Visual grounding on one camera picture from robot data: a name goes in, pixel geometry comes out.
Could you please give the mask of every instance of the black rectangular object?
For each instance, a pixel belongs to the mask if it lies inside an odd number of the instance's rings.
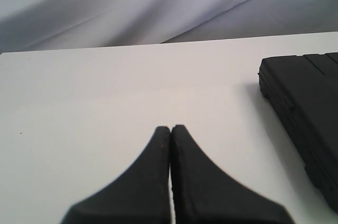
[[[338,53],[263,59],[259,85],[310,180],[338,212]]]

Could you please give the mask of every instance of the black rubber pad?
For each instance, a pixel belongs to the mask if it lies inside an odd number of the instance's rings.
[[[62,223],[169,224],[169,142],[170,130],[158,127],[130,168],[106,188],[72,206]]]
[[[177,224],[293,223],[284,207],[220,170],[183,125],[172,130],[170,148]]]

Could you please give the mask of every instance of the black rubber object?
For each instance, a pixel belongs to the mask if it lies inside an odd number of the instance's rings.
[[[72,206],[62,223],[169,224],[169,142],[170,130],[156,128],[130,168],[106,188]]]
[[[171,135],[171,179],[177,224],[292,224],[284,207],[220,170],[183,125]]]
[[[338,53],[263,59],[259,85],[310,180],[338,212]]]

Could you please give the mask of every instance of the black plastic case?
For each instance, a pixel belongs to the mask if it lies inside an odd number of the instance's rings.
[[[263,59],[259,85],[310,180],[338,212],[338,53]]]

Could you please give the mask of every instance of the white tabletop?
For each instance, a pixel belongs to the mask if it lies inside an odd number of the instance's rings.
[[[262,58],[338,51],[338,32],[0,55],[0,223],[58,223],[158,125],[187,126],[297,224],[337,223],[258,88]]]

